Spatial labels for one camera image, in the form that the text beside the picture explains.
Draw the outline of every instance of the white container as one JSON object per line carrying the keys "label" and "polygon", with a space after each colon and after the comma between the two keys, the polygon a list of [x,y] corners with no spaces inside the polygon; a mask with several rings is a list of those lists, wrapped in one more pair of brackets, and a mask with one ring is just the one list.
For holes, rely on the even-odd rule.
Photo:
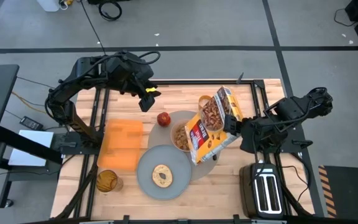
{"label": "white container", "polygon": [[37,0],[46,12],[56,12],[60,9],[58,0]]}

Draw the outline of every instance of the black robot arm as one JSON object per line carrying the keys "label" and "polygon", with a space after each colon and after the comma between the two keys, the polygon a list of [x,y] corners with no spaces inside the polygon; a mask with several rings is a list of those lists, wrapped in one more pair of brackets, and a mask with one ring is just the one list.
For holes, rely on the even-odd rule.
{"label": "black robot arm", "polygon": [[240,149],[246,152],[276,152],[287,138],[288,131],[308,118],[329,114],[332,102],[333,98],[325,87],[314,88],[302,98],[292,96],[279,100],[265,109],[266,116],[262,118],[237,121],[235,117],[226,115],[224,130],[232,134],[241,133]]}
{"label": "black robot arm", "polygon": [[[141,59],[149,54],[157,54],[157,58],[151,62]],[[69,99],[80,90],[105,88],[119,91],[120,94],[138,96],[139,106],[146,112],[154,104],[154,97],[160,95],[155,91],[157,86],[149,81],[154,74],[149,64],[156,62],[159,57],[159,52],[148,52],[138,57],[122,51],[114,55],[79,58],[70,76],[66,80],[59,80],[60,84],[55,89],[49,89],[45,110],[59,124],[73,128],[84,142],[97,147],[101,144],[103,135],[82,121],[76,113],[74,103]]]}

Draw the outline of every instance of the gray floor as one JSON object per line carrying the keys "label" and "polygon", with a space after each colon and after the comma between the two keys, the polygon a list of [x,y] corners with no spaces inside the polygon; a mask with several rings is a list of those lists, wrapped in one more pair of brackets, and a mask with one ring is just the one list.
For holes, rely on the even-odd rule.
{"label": "gray floor", "polygon": [[[334,11],[348,2],[268,0],[280,45],[358,45],[352,27],[333,22]],[[102,20],[97,8],[86,4],[105,47],[273,45],[259,0],[132,0],[120,4],[124,12],[117,22]],[[350,22],[343,12],[338,19]],[[99,47],[78,3],[66,11],[46,13],[34,0],[5,0],[0,9],[0,49],[62,47]],[[77,58],[99,54],[0,54],[0,64],[18,64],[18,76],[53,86],[68,76]],[[283,56],[295,95],[326,86],[334,97],[329,116],[303,125],[306,138],[314,141],[309,150],[315,175],[320,164],[358,167],[358,51],[284,52]],[[244,78],[282,78],[274,51],[168,51],[162,52],[152,68],[155,78],[236,78],[242,72]],[[35,103],[43,103],[47,94],[47,88],[23,80],[16,81],[14,91]],[[7,110],[46,127],[56,126],[15,96]],[[2,125],[13,131],[24,128],[18,122],[8,113],[2,119]],[[15,205],[0,209],[0,223],[46,220],[55,188],[56,182],[14,183],[9,198]]]}

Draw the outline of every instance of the wooden tabletop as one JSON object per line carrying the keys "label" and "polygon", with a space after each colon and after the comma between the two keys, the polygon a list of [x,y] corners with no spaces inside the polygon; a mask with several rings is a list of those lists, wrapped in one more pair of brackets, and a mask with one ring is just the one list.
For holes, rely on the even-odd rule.
{"label": "wooden tabletop", "polygon": [[[265,89],[268,103],[271,105],[284,97],[282,84],[279,79],[266,79]],[[255,116],[254,103],[249,85],[225,85],[230,87],[240,104],[244,117]],[[220,85],[160,85],[162,93],[156,98],[155,104],[147,113],[139,109],[139,99],[129,95],[120,95],[110,91],[107,119],[136,119],[144,124],[144,135],[141,153],[147,150],[147,141],[157,115],[161,112],[171,113],[178,110],[196,111],[198,98],[201,95],[216,93]],[[262,97],[259,105],[263,109]],[[83,90],[78,94],[76,110],[85,121],[90,122],[95,89]],[[101,94],[99,109],[101,110],[103,94]],[[188,188],[177,198],[158,201],[150,198],[139,188],[135,172],[115,172],[124,180],[120,192],[102,193],[95,191],[92,220],[122,220],[124,215],[130,215],[133,220],[158,219],[230,219],[234,214],[246,218],[242,212],[239,190],[239,169],[254,163],[254,155],[239,149],[241,138],[234,141],[221,152],[215,168],[205,177],[191,181]],[[306,180],[303,165],[289,154],[281,154],[282,166],[295,166],[298,174]],[[68,161],[60,172],[51,217],[58,215],[69,203],[78,188],[83,156],[75,156]],[[295,169],[284,169],[285,181],[295,198],[306,188],[306,185],[296,176]],[[84,193],[81,213],[85,215],[88,190]],[[314,213],[310,193],[307,190],[301,197],[300,203]]]}

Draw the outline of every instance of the red apple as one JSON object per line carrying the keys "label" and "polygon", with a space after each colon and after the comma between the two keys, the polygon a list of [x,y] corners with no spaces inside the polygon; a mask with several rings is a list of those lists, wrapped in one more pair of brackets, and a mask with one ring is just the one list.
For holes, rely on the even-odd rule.
{"label": "red apple", "polygon": [[169,114],[167,112],[160,113],[157,116],[157,122],[162,127],[166,127],[171,123],[171,117],[169,117]]}

